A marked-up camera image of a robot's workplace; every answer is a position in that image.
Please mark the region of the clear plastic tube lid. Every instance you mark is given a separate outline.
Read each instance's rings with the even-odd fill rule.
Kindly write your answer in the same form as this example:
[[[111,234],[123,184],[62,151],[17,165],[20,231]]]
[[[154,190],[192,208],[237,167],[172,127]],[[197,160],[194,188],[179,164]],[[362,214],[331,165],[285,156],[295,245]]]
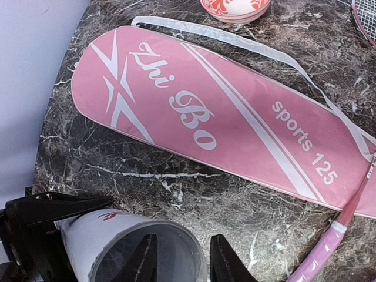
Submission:
[[[107,224],[89,281],[207,280],[202,247],[187,228],[137,217],[115,217]]]

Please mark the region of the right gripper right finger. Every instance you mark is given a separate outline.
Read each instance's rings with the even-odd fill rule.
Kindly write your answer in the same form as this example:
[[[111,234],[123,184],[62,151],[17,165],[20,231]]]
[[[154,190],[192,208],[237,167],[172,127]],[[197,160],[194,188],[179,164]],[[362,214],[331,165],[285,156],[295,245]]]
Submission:
[[[222,234],[210,241],[211,282],[257,282]]]

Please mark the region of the white shuttlecock tube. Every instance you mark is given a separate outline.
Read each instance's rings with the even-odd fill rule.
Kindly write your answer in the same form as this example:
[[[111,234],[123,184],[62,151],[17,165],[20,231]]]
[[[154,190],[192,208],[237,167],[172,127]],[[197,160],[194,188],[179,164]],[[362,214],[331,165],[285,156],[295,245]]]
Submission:
[[[112,281],[146,235],[157,237],[157,281],[207,281],[201,245],[175,222],[108,208],[55,226],[78,281]]]

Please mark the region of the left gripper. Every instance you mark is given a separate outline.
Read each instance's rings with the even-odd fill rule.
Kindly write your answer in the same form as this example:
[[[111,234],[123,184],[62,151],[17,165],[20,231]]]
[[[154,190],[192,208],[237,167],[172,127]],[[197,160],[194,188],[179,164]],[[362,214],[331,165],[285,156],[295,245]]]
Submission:
[[[1,239],[19,274],[8,281],[70,281],[71,264],[54,222],[103,209],[111,196],[44,192],[9,200],[1,210]]]

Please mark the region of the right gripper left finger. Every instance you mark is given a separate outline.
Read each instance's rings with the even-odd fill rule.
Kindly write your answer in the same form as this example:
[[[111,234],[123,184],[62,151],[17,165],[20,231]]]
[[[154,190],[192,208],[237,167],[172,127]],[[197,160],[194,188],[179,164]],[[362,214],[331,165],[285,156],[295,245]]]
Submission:
[[[157,235],[147,234],[112,282],[157,281]]]

